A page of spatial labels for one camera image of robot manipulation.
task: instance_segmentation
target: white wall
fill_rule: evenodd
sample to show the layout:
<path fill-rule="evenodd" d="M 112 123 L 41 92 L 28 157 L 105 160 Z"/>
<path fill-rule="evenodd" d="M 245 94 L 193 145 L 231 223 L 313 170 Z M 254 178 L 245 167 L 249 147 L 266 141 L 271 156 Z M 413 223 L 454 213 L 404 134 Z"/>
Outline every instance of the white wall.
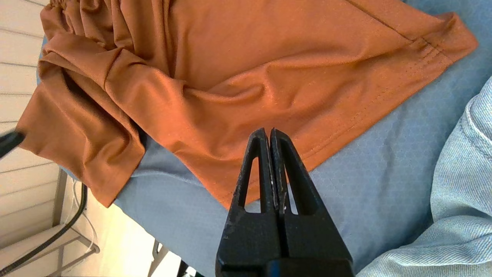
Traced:
<path fill-rule="evenodd" d="M 49 0 L 0 0 L 0 134 L 15 128 L 36 88 Z M 0 248 L 49 229 L 59 168 L 15 149 L 0 160 Z"/>

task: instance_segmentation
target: floor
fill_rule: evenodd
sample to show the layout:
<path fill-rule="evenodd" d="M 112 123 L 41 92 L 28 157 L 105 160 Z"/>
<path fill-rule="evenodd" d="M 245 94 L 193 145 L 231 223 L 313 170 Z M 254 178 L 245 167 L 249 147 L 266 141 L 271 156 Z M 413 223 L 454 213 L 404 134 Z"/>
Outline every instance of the floor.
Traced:
<path fill-rule="evenodd" d="M 77 198 L 80 200 L 80 185 L 76 183 Z M 62 223 L 69 221 L 77 207 L 70 206 L 73 199 L 72 180 L 68 177 L 61 215 Z M 125 215 L 115 205 L 105 208 L 95 200 L 89 192 L 86 215 L 93 224 L 97 239 L 95 243 L 100 248 L 99 254 L 93 254 L 83 263 L 65 271 L 63 276 L 68 277 L 144 277 L 147 276 L 152 257 L 154 238 L 140 225 Z M 79 233 L 92 239 L 92 229 L 88 221 L 80 217 L 74 227 Z M 67 249 L 64 258 L 74 256 L 70 251 L 83 253 L 86 247 L 80 245 L 79 249 Z M 159 276 L 173 276 L 177 272 L 180 259 L 173 253 L 169 253 L 159 265 Z"/>

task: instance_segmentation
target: stitching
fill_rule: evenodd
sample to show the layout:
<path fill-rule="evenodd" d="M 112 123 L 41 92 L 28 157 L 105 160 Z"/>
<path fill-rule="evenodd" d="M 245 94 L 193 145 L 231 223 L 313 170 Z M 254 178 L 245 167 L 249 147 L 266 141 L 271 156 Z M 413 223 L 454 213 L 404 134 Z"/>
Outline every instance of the stitching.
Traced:
<path fill-rule="evenodd" d="M 463 133 L 464 137 L 466 138 L 466 140 L 473 146 L 473 148 L 475 148 L 475 150 L 477 150 L 478 152 L 480 152 L 480 154 L 482 154 L 484 156 L 484 158 L 486 158 L 487 160 L 490 160 L 492 161 L 492 156 L 490 156 L 488 153 L 485 153 L 483 151 L 483 149 L 479 148 L 473 141 L 472 139 L 466 134 L 465 130 L 464 130 L 464 127 L 463 127 L 463 119 L 460 120 L 460 131 Z"/>
<path fill-rule="evenodd" d="M 427 46 L 432 47 L 436 51 L 430 51 L 428 54 L 424 55 L 420 60 L 416 61 L 409 69 L 407 69 L 405 71 L 404 74 L 401 74 L 400 75 L 399 79 L 402 79 L 403 76 L 408 76 L 408 74 L 410 74 L 410 75 L 416 74 L 420 69 L 422 69 L 424 66 L 426 66 L 427 64 L 429 64 L 430 61 L 433 61 L 439 54 L 442 54 L 442 52 L 439 51 L 437 49 L 437 47 L 439 47 L 439 45 L 444 41 L 444 38 L 442 38 L 441 41 L 436 46 L 430 44 L 428 41 L 426 41 L 422 37 L 419 38 L 419 39 L 422 39 L 422 41 L 425 42 Z M 392 91 L 395 91 L 395 90 L 399 89 L 400 87 L 402 87 L 402 85 L 403 84 L 400 84 L 399 86 L 397 86 L 394 89 L 392 89 Z M 389 88 L 388 87 L 384 88 L 380 94 L 378 94 L 366 107 L 363 108 L 363 110 L 361 110 L 358 113 L 356 113 L 352 117 L 352 119 L 350 119 L 350 122 L 349 123 L 337 125 L 334 128 L 334 129 L 338 129 L 337 132 L 333 133 L 327 139 L 323 140 L 323 142 L 321 142 L 317 146 L 314 146 L 313 148 L 311 148 L 307 152 L 304 152 L 302 154 L 299 154 L 299 156 L 301 157 L 301 159 L 307 159 L 307 158 L 313 156 L 314 154 L 316 154 L 317 152 L 319 152 L 319 150 L 328 147 L 333 142 L 334 139 L 336 139 L 339 136 L 341 136 L 341 135 L 349 132 L 350 130 L 352 130 L 357 124 L 359 124 L 361 121 L 364 120 L 364 117 L 363 118 L 360 118 L 359 120 L 357 120 L 356 122 L 354 122 L 352 126 L 348 127 L 350 125 L 350 123 L 352 123 L 359 115 L 361 115 L 362 113 L 365 113 L 367 111 L 367 109 L 371 108 L 374 104 L 381 103 L 381 102 L 387 102 L 389 100 L 389 96 L 393 95 L 394 93 L 390 94 L 387 98 L 383 98 L 382 100 L 380 100 L 381 96 L 384 96 L 385 94 L 387 94 L 388 91 L 389 91 Z M 257 177 L 257 178 L 255 178 L 253 180 L 250 180 L 250 183 L 256 183 L 258 181 L 259 181 L 259 178 Z M 220 197 L 219 198 L 220 201 L 221 200 L 225 200 L 226 198 L 228 198 L 233 193 L 234 193 L 234 191 L 231 191 L 231 192 L 225 194 L 224 196 Z"/>
<path fill-rule="evenodd" d="M 473 98 L 471 101 L 471 104 L 470 104 L 470 109 L 471 109 L 471 106 L 474 104 L 474 101 L 475 98 Z M 466 107 L 466 110 L 465 110 L 465 114 L 468 114 L 468 107 Z M 459 123 L 459 126 L 460 126 L 460 131 L 462 132 L 462 134 L 464 135 L 464 137 L 466 138 L 466 140 L 473 146 L 473 148 L 475 148 L 475 150 L 477 150 L 478 152 L 480 152 L 480 154 L 482 154 L 484 156 L 484 158 L 492 161 L 492 155 L 486 153 L 481 147 L 478 147 L 476 145 L 476 143 L 473 141 L 473 139 L 466 133 L 465 129 L 464 129 L 464 126 L 463 126 L 463 122 L 464 120 L 469 120 L 468 117 L 462 117 L 460 119 L 460 123 Z"/>

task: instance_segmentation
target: blue fabric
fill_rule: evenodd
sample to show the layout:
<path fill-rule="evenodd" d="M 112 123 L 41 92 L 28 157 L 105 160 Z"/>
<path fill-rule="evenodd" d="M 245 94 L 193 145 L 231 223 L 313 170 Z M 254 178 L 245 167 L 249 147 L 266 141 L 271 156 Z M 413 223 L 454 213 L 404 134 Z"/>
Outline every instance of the blue fabric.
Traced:
<path fill-rule="evenodd" d="M 434 223 L 357 277 L 492 276 L 492 78 L 448 138 L 430 197 Z"/>
<path fill-rule="evenodd" d="M 492 74 L 489 0 L 407 2 L 430 14 L 456 11 L 480 46 L 311 172 L 355 272 L 412 243 L 432 224 L 437 158 L 466 103 Z M 145 141 L 147 152 L 116 205 L 199 272 L 213 276 L 226 210 L 170 152 L 149 137 Z"/>

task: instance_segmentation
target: wire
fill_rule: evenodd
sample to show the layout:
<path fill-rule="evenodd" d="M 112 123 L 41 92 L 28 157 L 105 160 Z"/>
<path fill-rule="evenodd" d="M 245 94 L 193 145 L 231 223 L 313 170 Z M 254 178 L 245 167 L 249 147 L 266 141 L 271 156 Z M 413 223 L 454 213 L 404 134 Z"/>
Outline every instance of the wire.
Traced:
<path fill-rule="evenodd" d="M 80 208 L 79 200 L 77 199 L 77 193 L 75 192 L 75 186 L 77 184 L 77 180 L 75 180 L 74 178 L 70 178 L 70 179 L 72 179 L 72 193 L 73 193 L 73 198 L 72 198 L 72 205 L 70 206 L 70 210 L 68 212 L 69 214 L 67 215 L 67 218 L 69 217 L 70 213 L 72 212 L 72 208 L 73 208 L 73 204 L 74 203 L 76 204 L 77 208 Z M 89 218 L 87 217 L 87 215 L 86 215 L 85 212 L 82 212 L 82 216 L 84 216 L 86 218 L 87 222 L 89 223 L 89 225 L 91 226 L 91 229 L 92 229 L 91 244 L 89 244 L 89 247 L 87 247 L 87 250 L 86 250 L 86 254 L 87 254 L 87 253 L 89 253 L 92 250 L 92 246 L 94 245 L 94 240 L 97 241 L 97 233 L 95 231 L 94 226 L 92 225 L 92 222 L 89 220 Z M 83 260 L 81 260 L 78 263 L 74 264 L 70 268 L 64 270 L 65 274 L 69 273 L 76 266 L 84 263 L 85 261 L 86 261 L 86 258 L 84 258 Z"/>
<path fill-rule="evenodd" d="M 33 251 L 29 252 L 24 257 L 11 263 L 10 265 L 4 267 L 0 271 L 0 277 L 3 277 L 5 275 L 9 274 L 10 272 L 14 271 L 16 268 L 18 268 L 19 266 L 21 266 L 22 264 L 27 262 L 29 259 L 31 259 L 35 255 L 37 255 L 39 252 L 43 251 L 50 244 L 52 244 L 54 241 L 56 241 L 59 237 L 61 237 L 63 234 L 65 234 L 66 231 L 68 231 L 73 226 L 75 221 L 77 221 L 77 219 L 79 219 L 80 215 L 83 213 L 84 207 L 87 205 L 87 187 L 84 184 L 82 184 L 82 197 L 80 199 L 80 202 L 81 202 L 81 205 L 79 206 L 79 209 L 77 210 L 77 212 L 73 216 L 72 220 L 70 220 L 70 222 L 68 222 L 65 226 L 63 226 L 61 230 L 59 230 L 56 234 L 54 234 L 47 241 L 42 243 L 40 246 L 36 247 Z"/>

